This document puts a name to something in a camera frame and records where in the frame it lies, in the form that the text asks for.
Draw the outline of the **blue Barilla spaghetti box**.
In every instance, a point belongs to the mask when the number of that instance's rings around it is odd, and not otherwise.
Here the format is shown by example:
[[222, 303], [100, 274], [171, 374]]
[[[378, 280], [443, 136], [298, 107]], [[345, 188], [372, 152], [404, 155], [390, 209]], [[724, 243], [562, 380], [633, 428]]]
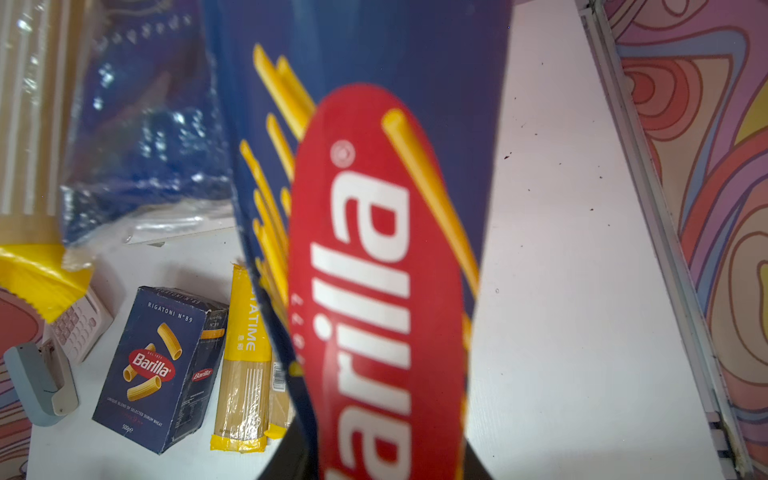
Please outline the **blue Barilla spaghetti box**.
[[473, 479], [470, 349], [508, 1], [206, 1], [254, 290], [296, 411], [271, 468]]

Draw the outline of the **blue Barilla rigatoni box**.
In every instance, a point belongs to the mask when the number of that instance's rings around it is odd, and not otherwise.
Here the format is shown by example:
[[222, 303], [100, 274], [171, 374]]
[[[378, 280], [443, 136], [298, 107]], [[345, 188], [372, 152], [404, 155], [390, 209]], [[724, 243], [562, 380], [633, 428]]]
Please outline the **blue Barilla rigatoni box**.
[[226, 341], [229, 306], [142, 286], [92, 419], [155, 453], [204, 420]]

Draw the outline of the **blue Ankara spaghetti bag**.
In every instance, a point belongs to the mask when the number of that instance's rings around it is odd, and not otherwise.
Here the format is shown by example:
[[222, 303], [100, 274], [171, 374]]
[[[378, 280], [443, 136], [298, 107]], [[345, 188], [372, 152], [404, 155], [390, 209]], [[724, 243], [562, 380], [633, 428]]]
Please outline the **blue Ankara spaghetti bag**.
[[63, 266], [229, 216], [232, 173], [197, 1], [92, 1], [60, 175]]

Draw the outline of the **yellow spaghetti bag with barcode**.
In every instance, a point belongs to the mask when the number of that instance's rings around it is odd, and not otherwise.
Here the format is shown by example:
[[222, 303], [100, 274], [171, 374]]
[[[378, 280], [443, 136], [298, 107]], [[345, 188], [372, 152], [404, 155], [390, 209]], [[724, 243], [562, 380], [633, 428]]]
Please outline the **yellow spaghetti bag with barcode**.
[[268, 410], [265, 435], [271, 440], [282, 439], [295, 418], [295, 408], [287, 390], [285, 371], [276, 356], [271, 364]]

